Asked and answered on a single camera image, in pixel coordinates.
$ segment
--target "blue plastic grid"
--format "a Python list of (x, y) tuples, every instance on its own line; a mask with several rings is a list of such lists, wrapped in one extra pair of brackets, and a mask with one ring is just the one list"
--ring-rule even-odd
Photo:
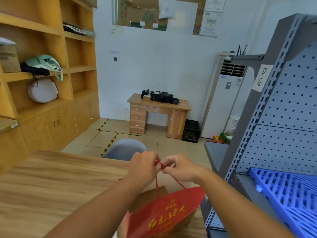
[(295, 236), (317, 238), (317, 176), (257, 168), (248, 174)]

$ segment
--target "gray chair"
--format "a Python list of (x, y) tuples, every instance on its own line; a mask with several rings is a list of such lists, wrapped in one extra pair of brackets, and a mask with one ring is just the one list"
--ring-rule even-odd
[(102, 158), (130, 161), (135, 152), (146, 151), (144, 144), (134, 139), (123, 139), (113, 144), (110, 149), (102, 155)]

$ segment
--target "red bag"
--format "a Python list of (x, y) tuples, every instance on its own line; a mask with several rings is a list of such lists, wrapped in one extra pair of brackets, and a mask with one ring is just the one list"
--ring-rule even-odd
[(201, 187), (185, 188), (179, 184), (183, 190), (158, 197), (132, 214), (128, 211), (121, 223), (120, 237), (158, 236), (170, 231), (193, 213), (199, 207), (205, 192)]

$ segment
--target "metal shelving rack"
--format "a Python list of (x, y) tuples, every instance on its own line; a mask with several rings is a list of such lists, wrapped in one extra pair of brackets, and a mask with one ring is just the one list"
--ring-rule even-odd
[[(255, 167), (317, 175), (317, 16), (279, 20), (265, 55), (235, 56), (232, 63), (251, 66), (255, 76), (261, 65), (273, 68), (262, 92), (251, 90), (225, 154), (206, 144), (207, 154), (220, 177), (282, 223), (247, 172)], [(201, 204), (207, 231), (224, 231), (208, 204)]]

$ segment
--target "tiled floor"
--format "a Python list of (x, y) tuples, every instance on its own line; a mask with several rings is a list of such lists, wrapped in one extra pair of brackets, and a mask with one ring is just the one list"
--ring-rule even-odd
[[(139, 140), (145, 145), (147, 150), (156, 150), (162, 160), (169, 155), (183, 154), (195, 163), (211, 169), (211, 165), (205, 151), (204, 141), (202, 140), (199, 140), (199, 142), (195, 144), (178, 139), (166, 138), (166, 127), (150, 124), (146, 128), (145, 134), (141, 136), (128, 134), (117, 135), (117, 133), (97, 130), (106, 120), (107, 119), (105, 118), (97, 120), (68, 146), (66, 146), (62, 152), (99, 157), (116, 135), (117, 138), (113, 143), (122, 139)], [(109, 120), (102, 129), (129, 133), (129, 122), (122, 120)]]

